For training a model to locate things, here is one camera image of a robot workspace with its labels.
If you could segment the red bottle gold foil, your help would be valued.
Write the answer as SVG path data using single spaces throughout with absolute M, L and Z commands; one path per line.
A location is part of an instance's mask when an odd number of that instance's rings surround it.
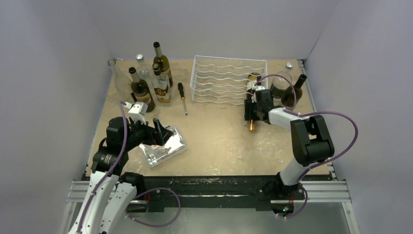
M 256 81 L 261 79 L 261 75 L 259 73 L 250 73 L 247 77 L 248 82 L 246 85 L 246 99 L 244 101 L 244 119 L 248 122 L 248 129 L 250 132 L 254 131 L 254 121 L 255 117 L 252 111 L 253 103 L 252 98 L 255 90 L 253 89 L 254 84 Z

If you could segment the dark green bottle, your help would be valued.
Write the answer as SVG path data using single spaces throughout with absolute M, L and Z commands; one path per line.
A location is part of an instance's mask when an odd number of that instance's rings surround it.
M 284 95 L 281 98 L 281 104 L 284 107 L 287 107 L 291 110 L 295 108 L 298 101 L 302 97 L 302 86 L 304 85 L 306 80 L 307 80 L 307 75 L 301 74 L 298 77 L 298 80 L 296 81 L 296 83 L 293 86 L 290 86 L 285 90 Z

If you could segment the dark bottle silver collar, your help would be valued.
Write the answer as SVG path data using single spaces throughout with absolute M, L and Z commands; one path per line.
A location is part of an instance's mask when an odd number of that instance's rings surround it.
M 129 68 L 129 74 L 132 78 L 131 90 L 138 102 L 148 105 L 147 113 L 155 109 L 155 101 L 152 98 L 148 84 L 138 76 L 134 67 Z

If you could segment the small dark bottle gold cap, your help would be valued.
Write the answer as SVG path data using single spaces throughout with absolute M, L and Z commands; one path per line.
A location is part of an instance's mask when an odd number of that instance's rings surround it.
M 158 102 L 163 106 L 171 106 L 172 96 L 168 76 L 161 72 L 161 68 L 158 63 L 154 63 L 152 65 L 152 69 L 154 72 L 152 84 L 154 86 L 154 91 Z

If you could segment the white wire wine rack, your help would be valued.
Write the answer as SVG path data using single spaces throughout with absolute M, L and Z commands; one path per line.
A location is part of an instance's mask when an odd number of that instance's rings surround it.
M 266 60 L 196 55 L 190 81 L 191 99 L 197 103 L 240 106 L 257 77 L 266 75 Z

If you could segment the tall clear bottle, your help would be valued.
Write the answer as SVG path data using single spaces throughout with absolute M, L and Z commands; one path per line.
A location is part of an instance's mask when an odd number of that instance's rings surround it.
M 135 103 L 133 97 L 131 96 L 131 79 L 121 71 L 121 67 L 118 64 L 119 60 L 121 59 L 111 58 L 107 61 L 114 77 L 116 90 L 119 93 L 122 101 Z

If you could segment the clear bottle silver cap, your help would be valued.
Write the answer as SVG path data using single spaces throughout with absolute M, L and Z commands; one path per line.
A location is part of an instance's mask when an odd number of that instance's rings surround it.
M 142 54 L 136 55 L 136 60 L 138 63 L 137 72 L 138 72 L 139 78 L 143 79 L 147 83 L 150 89 L 150 93 L 152 95 L 156 95 L 154 91 L 154 86 L 152 83 L 153 70 L 147 64 L 145 64 L 144 56 Z

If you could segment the dark labelled wine bottle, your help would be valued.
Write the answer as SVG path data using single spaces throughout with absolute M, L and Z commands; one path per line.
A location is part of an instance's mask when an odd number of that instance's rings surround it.
M 162 53 L 160 43 L 155 41 L 153 43 L 155 57 L 153 59 L 154 63 L 158 63 L 161 68 L 161 73 L 166 74 L 169 78 L 169 84 L 173 86 L 173 78 L 170 70 L 169 59 Z

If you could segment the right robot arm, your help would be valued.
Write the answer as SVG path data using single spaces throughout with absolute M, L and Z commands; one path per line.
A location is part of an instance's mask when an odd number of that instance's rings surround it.
M 271 92 L 264 88 L 250 88 L 244 101 L 244 119 L 262 121 L 281 127 L 291 134 L 293 159 L 278 173 L 274 194 L 286 198 L 298 184 L 300 177 L 311 166 L 332 157 L 335 149 L 325 120 L 320 115 L 299 117 L 286 108 L 275 107 Z

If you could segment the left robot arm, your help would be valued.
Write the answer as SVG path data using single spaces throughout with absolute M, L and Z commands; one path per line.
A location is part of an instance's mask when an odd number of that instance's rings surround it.
M 140 144 L 163 146 L 173 137 L 171 129 L 158 119 L 150 127 L 141 121 L 116 117 L 109 121 L 106 137 L 93 156 L 89 186 L 71 234 L 109 234 L 126 216 L 133 199 L 146 192 L 144 178 L 137 173 L 122 173 L 128 152 Z

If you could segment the clear plastic parts box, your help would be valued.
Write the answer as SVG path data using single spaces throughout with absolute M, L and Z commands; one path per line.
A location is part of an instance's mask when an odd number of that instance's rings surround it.
M 138 147 L 142 153 L 144 161 L 150 167 L 159 166 L 164 161 L 177 156 L 188 149 L 188 144 L 183 138 L 177 126 L 172 125 L 167 127 L 173 131 L 173 136 L 166 142 L 164 146 L 140 144 Z

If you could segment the black handled screwdriver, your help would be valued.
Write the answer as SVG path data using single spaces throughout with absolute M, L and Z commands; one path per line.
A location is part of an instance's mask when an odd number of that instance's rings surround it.
M 187 111 L 187 107 L 186 107 L 186 102 L 185 102 L 185 93 L 184 93 L 184 86 L 181 82 L 178 83 L 178 90 L 179 90 L 179 94 L 181 96 L 181 100 L 183 102 L 183 107 L 184 107 L 184 112 L 185 115 L 188 115 L 188 111 Z

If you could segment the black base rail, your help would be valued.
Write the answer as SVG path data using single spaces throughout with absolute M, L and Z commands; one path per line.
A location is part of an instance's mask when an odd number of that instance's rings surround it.
M 144 211 L 165 208 L 234 208 L 290 215 L 305 201 L 300 184 L 283 186 L 278 175 L 145 176 L 138 184 L 133 205 Z

